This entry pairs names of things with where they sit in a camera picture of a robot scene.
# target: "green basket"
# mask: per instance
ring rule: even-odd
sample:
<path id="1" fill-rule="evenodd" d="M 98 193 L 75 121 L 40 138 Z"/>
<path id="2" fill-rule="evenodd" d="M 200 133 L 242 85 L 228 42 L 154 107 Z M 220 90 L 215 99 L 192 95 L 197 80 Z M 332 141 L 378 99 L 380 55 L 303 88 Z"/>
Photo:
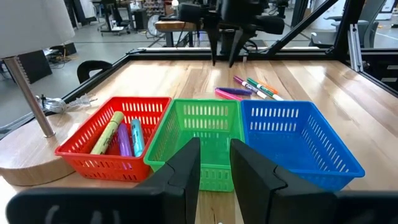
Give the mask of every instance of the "green basket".
<path id="1" fill-rule="evenodd" d="M 240 104 L 234 100 L 173 100 L 145 155 L 157 171 L 191 138 L 200 138 L 200 190 L 234 189 L 229 142 L 244 140 Z"/>

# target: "orange marker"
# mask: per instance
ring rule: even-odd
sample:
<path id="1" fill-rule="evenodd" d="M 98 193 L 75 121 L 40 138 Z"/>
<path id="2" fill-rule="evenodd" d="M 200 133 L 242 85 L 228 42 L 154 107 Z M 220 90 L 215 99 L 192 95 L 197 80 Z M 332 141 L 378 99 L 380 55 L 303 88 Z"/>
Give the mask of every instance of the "orange marker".
<path id="1" fill-rule="evenodd" d="M 268 90 L 270 90 L 271 92 L 273 92 L 274 94 L 278 94 L 278 90 L 274 89 L 273 87 L 271 87 L 270 85 L 267 85 L 264 82 L 260 82 L 258 80 L 256 80 L 256 82 L 260 83 L 261 85 L 265 86 Z"/>

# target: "pink marker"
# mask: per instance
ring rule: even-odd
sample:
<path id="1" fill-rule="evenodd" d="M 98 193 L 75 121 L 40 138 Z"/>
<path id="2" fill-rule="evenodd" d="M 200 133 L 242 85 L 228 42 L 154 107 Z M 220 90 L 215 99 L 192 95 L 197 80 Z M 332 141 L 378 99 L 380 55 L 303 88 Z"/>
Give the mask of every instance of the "pink marker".
<path id="1" fill-rule="evenodd" d="M 216 95 L 218 95 L 218 96 L 220 96 L 222 98 L 228 99 L 228 100 L 238 100 L 238 101 L 242 101 L 243 100 L 242 98 L 240 98 L 238 96 L 229 94 L 229 93 L 224 92 L 224 91 L 219 90 L 219 89 L 216 89 Z"/>

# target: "purple highlighter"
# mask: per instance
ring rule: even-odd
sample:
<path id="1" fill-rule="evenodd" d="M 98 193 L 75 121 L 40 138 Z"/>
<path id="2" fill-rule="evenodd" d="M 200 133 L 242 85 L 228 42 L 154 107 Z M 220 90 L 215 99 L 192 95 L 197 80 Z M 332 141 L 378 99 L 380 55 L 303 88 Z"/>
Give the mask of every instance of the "purple highlighter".
<path id="1" fill-rule="evenodd" d="M 242 90 L 238 88 L 224 88 L 224 87 L 217 87 L 217 89 L 230 93 L 230 94 L 235 94 L 235 95 L 244 95 L 244 96 L 250 96 L 252 91 L 250 90 Z"/>
<path id="2" fill-rule="evenodd" d="M 120 156 L 133 156 L 127 126 L 124 123 L 121 123 L 118 128 L 118 143 Z"/>

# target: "blue highlighter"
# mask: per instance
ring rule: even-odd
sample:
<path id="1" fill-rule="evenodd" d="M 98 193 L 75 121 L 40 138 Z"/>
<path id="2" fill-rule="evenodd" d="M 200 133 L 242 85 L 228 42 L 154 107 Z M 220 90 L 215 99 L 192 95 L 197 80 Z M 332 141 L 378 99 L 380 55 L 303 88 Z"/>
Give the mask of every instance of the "blue highlighter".
<path id="1" fill-rule="evenodd" d="M 131 136 L 134 155 L 136 157 L 140 157 L 144 152 L 145 142 L 144 135 L 142 134 L 141 123 L 138 119 L 133 119 L 131 121 Z"/>

